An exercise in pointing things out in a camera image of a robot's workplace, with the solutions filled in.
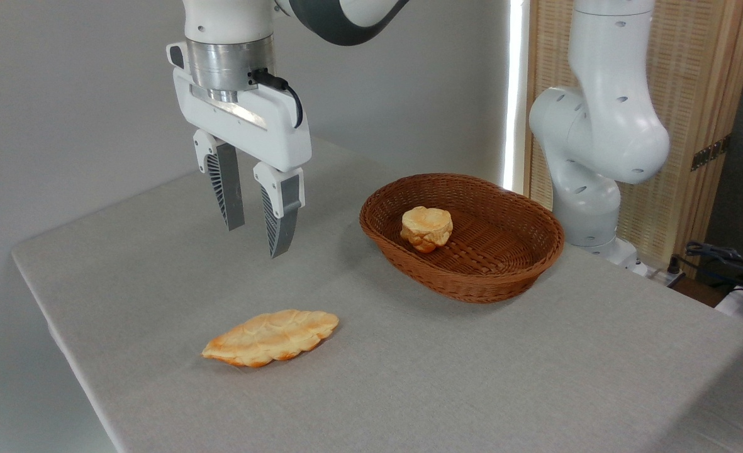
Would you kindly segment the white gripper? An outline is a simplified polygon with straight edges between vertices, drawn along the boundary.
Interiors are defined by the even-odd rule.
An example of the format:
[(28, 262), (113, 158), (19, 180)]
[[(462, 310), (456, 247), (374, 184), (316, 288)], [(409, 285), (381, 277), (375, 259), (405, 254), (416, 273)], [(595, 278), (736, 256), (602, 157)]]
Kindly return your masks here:
[(300, 166), (311, 159), (311, 138), (299, 97), (272, 74), (273, 42), (185, 40), (167, 46), (167, 59), (179, 109), (199, 128), (193, 135), (199, 171), (210, 179), (227, 228), (245, 224), (239, 149), (262, 161), (253, 173), (270, 255), (287, 252), (305, 206)]

